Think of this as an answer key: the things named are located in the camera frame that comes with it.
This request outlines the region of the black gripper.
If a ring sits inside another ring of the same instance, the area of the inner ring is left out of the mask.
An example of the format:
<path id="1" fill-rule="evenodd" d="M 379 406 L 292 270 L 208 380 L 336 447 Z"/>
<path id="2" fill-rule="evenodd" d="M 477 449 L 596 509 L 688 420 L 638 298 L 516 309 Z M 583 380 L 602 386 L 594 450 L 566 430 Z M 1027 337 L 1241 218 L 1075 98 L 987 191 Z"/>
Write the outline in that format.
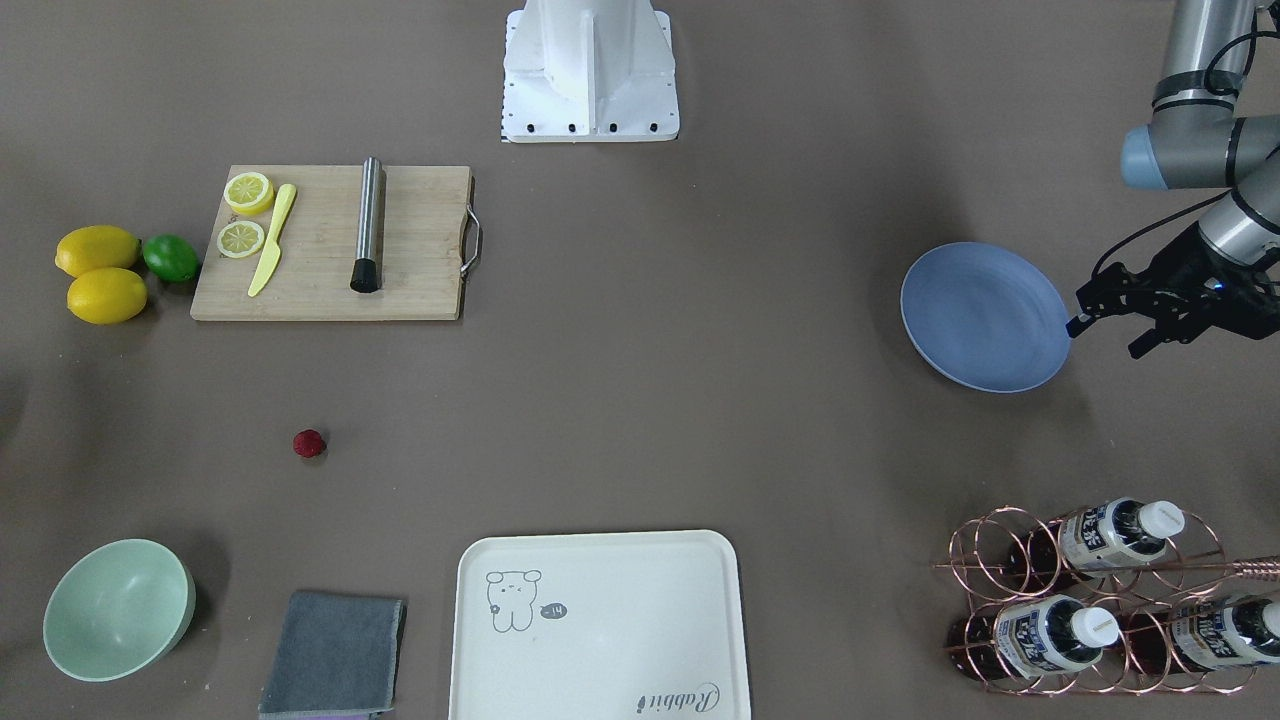
<path id="1" fill-rule="evenodd" d="M 1106 316 L 1139 314 L 1155 325 L 1129 343 L 1134 359 L 1161 343 L 1188 345 L 1211 327 L 1249 340 L 1268 338 L 1279 329 L 1277 282 L 1267 274 L 1276 263 L 1275 243 L 1257 263 L 1239 265 L 1189 227 L 1143 272 L 1112 263 L 1094 273 L 1076 291 L 1080 313 L 1068 320 L 1068 336 L 1075 340 Z"/>

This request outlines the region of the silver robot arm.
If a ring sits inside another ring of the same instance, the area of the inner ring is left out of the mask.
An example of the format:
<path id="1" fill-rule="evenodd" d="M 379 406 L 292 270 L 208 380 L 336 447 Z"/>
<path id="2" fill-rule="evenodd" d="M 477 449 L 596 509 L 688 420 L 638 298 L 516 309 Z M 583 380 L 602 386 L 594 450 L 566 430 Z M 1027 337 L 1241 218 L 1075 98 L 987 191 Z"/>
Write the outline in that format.
<path id="1" fill-rule="evenodd" d="M 1279 328 L 1279 120 L 1242 117 L 1236 101 L 1275 1 L 1179 1 L 1152 117 L 1123 145 L 1125 182 L 1146 190 L 1215 188 L 1199 218 L 1140 272 L 1103 255 L 1076 291 L 1076 338 L 1106 316 L 1153 322 L 1129 343 L 1138 359 L 1164 343 L 1190 343 L 1208 328 L 1263 340 Z"/>

